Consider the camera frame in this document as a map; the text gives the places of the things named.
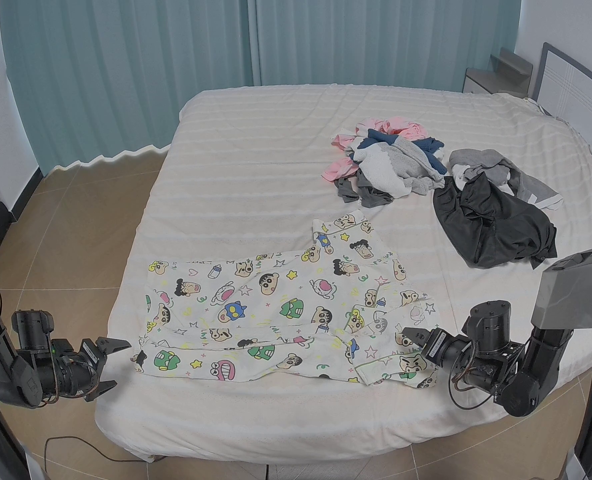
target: bed sheet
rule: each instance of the bed sheet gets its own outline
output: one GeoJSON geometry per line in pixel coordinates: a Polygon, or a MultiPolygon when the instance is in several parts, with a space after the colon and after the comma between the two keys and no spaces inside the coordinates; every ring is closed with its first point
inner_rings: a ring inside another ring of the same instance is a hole
{"type": "MultiPolygon", "coordinates": [[[[379,86],[268,86],[203,92],[185,105],[133,242],[108,335],[138,347],[144,327],[144,264],[299,250],[313,219],[358,208],[344,204],[320,174],[341,153],[339,128],[368,116],[402,115],[458,148],[494,148],[564,196],[546,211],[558,228],[559,257],[592,247],[592,155],[563,122],[509,95],[379,86]]],[[[441,229],[432,197],[411,194],[362,209],[397,251],[408,279],[426,286],[457,332],[485,300],[512,304],[514,340],[524,341],[540,272],[526,261],[470,268],[441,229]]],[[[115,443],[153,454],[256,463],[360,458],[497,420],[492,403],[461,411],[445,384],[417,390],[397,382],[367,387],[273,373],[248,383],[161,379],[133,370],[131,350],[110,356],[104,379],[118,386],[98,399],[96,423],[115,443]]],[[[574,334],[558,385],[588,369],[592,331],[574,334]]],[[[467,392],[464,404],[484,394],[467,392]]]]}

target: nightstand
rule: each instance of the nightstand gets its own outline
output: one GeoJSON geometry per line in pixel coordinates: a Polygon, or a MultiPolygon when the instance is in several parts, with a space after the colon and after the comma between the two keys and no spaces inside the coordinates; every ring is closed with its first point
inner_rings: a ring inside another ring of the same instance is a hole
{"type": "Polygon", "coordinates": [[[532,63],[507,48],[500,48],[500,55],[490,55],[493,71],[468,68],[465,71],[463,92],[494,94],[506,92],[525,98],[532,78],[532,63]]]}

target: pink garment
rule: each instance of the pink garment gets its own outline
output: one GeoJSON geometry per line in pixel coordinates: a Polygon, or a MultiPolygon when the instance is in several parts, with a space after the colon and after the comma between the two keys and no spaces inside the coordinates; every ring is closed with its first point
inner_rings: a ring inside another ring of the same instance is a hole
{"type": "Polygon", "coordinates": [[[337,148],[342,149],[345,151],[345,148],[351,144],[356,137],[354,135],[345,135],[339,133],[332,139],[332,146],[336,146],[337,148]]]}
{"type": "Polygon", "coordinates": [[[336,160],[333,164],[331,164],[321,176],[325,178],[327,181],[334,181],[339,178],[346,178],[351,176],[356,171],[358,171],[358,164],[354,163],[354,161],[346,156],[342,160],[336,160]]]}
{"type": "Polygon", "coordinates": [[[408,121],[401,116],[394,116],[383,120],[376,119],[375,117],[364,119],[356,124],[356,135],[367,137],[367,130],[369,128],[387,133],[387,135],[401,135],[407,140],[425,139],[429,136],[422,124],[408,121]]]}

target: nightstand drawer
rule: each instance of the nightstand drawer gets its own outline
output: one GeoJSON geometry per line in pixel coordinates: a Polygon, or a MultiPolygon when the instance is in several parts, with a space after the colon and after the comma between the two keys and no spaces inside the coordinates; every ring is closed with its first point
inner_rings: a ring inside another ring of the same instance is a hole
{"type": "Polygon", "coordinates": [[[484,89],[484,87],[478,85],[474,80],[469,78],[468,76],[465,77],[465,85],[462,87],[463,92],[473,92],[474,94],[491,94],[489,91],[484,89]]]}

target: curtain fold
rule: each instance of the curtain fold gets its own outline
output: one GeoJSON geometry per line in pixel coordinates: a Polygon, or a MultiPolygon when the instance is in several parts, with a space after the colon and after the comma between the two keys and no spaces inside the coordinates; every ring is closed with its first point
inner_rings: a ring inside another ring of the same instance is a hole
{"type": "Polygon", "coordinates": [[[354,83],[460,91],[516,42],[521,0],[0,0],[38,163],[168,144],[205,89],[354,83]]]}

